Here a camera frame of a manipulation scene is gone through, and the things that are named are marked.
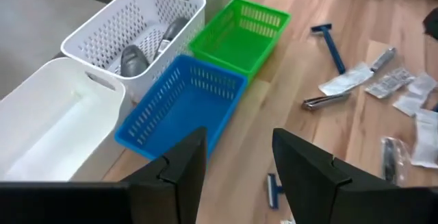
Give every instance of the black object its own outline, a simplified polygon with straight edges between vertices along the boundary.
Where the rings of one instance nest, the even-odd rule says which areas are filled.
[[[172,42],[173,39],[178,35],[178,33],[184,28],[185,25],[189,23],[189,20],[184,17],[179,17],[175,19],[169,27],[167,27],[166,31],[163,34],[162,40],[159,42],[157,50],[155,50],[153,59],[158,57],[167,46]]]
[[[394,157],[394,144],[386,139],[383,145],[383,177],[392,184],[397,184],[397,166]]]
[[[438,188],[399,188],[284,129],[272,150],[297,224],[438,223]]]
[[[438,103],[435,104],[435,106],[432,109],[433,112],[438,112]]]
[[[438,8],[430,12],[423,20],[424,33],[438,40]]]
[[[114,183],[0,183],[0,223],[195,224],[207,130]]]
[[[128,45],[123,49],[120,58],[120,75],[135,77],[142,74],[149,66],[146,56],[136,45]]]

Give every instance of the gray floor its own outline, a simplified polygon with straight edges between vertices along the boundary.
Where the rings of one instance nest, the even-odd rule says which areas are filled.
[[[60,51],[63,39],[105,4],[0,0],[0,99]]]

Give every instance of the white packaging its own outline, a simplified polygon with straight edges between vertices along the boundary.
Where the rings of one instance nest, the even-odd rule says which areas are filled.
[[[413,116],[423,106],[437,82],[426,73],[421,73],[408,85],[408,93],[402,95],[392,106]]]
[[[418,110],[415,117],[417,144],[411,156],[411,164],[438,169],[438,113]]]
[[[435,79],[427,73],[421,73],[414,82],[408,85],[408,90],[415,94],[428,95],[435,86],[437,86]]]
[[[365,91],[382,99],[414,79],[415,77],[408,70],[400,67],[381,77],[376,83],[370,84]]]
[[[343,75],[339,75],[325,84],[319,85],[325,95],[337,95],[362,84],[373,76],[367,64],[361,62]]]
[[[427,99],[427,95],[418,95],[412,92],[408,92],[398,98],[398,100],[392,104],[393,107],[404,112],[408,116],[413,116],[424,104]]]

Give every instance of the wooden table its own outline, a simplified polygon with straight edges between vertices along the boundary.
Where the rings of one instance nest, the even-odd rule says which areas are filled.
[[[324,39],[312,25],[330,21],[346,68],[371,64],[389,45],[399,54],[383,69],[403,65],[426,69],[438,79],[437,41],[423,35],[422,20],[438,0],[253,0],[288,11],[292,21],[240,101],[220,139],[205,177],[198,223],[275,223],[290,215],[268,208],[266,174],[275,172],[272,129],[284,127],[360,169],[381,173],[382,136],[415,144],[414,119],[355,88],[347,102],[317,112],[302,110],[303,99],[318,97],[318,85],[337,75]],[[426,107],[438,101],[433,93]],[[105,180],[118,180],[147,161],[126,150]],[[438,184],[438,171],[408,165],[410,186]]]

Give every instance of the green plastic basket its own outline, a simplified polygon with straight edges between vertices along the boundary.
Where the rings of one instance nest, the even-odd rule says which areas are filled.
[[[248,83],[268,58],[290,15],[247,0],[232,0],[193,39],[196,58],[245,75]]]

